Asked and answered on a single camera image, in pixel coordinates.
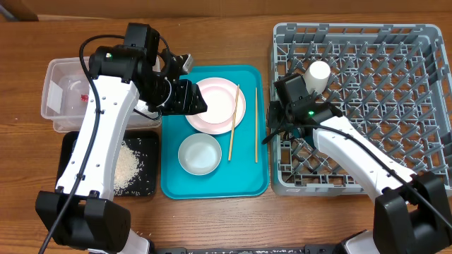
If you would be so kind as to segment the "white cup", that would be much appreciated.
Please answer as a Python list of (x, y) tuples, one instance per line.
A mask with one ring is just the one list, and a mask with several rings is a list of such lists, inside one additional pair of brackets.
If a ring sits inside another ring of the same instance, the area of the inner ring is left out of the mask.
[(326, 89), (330, 74), (331, 68), (326, 62), (313, 62), (303, 75), (307, 92), (321, 94)]

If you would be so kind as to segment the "wooden chopstick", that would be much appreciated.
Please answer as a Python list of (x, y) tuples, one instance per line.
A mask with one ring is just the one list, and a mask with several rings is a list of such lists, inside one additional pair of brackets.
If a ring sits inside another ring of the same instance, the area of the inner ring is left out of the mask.
[(258, 135), (259, 135), (259, 133), (258, 133), (258, 89), (257, 89), (257, 87), (255, 87), (255, 90), (254, 90), (254, 94), (255, 94), (255, 103), (254, 103), (254, 105), (255, 105), (255, 145), (254, 145), (254, 148), (255, 148), (255, 163), (258, 163)]
[(236, 89), (236, 96), (235, 96), (235, 106), (234, 106), (234, 112), (232, 115), (232, 128), (231, 128), (231, 134), (230, 134), (230, 145), (229, 145), (229, 152), (228, 152), (228, 162), (232, 159), (232, 148), (233, 148), (233, 142), (234, 142), (234, 129), (235, 129), (235, 123), (236, 123), (236, 115), (237, 115), (237, 107), (238, 107), (238, 100), (239, 100), (239, 91), (240, 91), (240, 84), (237, 85)]

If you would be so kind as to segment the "grey bowl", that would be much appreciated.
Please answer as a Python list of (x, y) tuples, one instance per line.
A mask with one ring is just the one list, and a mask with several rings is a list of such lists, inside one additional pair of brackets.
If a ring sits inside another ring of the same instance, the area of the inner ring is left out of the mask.
[(222, 148), (211, 135), (195, 133), (185, 138), (179, 146), (178, 160), (181, 167), (194, 176), (213, 172), (222, 159)]

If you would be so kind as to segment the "white rice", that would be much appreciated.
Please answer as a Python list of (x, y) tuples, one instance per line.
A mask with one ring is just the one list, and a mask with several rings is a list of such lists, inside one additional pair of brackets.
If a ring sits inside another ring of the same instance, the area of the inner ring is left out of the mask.
[(132, 148), (132, 143), (125, 140), (117, 159), (114, 175), (114, 194), (116, 196), (139, 195), (141, 181), (145, 178), (145, 161), (148, 156)]

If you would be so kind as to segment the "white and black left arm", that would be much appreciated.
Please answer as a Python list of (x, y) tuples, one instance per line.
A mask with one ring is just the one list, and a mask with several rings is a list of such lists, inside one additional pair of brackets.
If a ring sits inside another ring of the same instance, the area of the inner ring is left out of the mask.
[(52, 192), (35, 209), (48, 241), (93, 253), (152, 253), (153, 243), (131, 229), (131, 213), (116, 204), (114, 173), (127, 123), (139, 101), (162, 115), (207, 110), (197, 84), (187, 80), (190, 55), (135, 44), (100, 47), (82, 68), (89, 102), (71, 158)]

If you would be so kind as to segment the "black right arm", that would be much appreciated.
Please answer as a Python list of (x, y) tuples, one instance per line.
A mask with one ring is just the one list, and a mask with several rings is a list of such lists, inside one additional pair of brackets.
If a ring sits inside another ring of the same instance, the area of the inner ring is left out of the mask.
[(297, 132), (331, 157), (364, 189), (374, 204), (374, 228), (348, 237), (334, 253), (438, 253), (451, 246), (451, 209), (442, 180), (417, 174), (364, 138), (331, 103), (272, 101), (268, 126)]

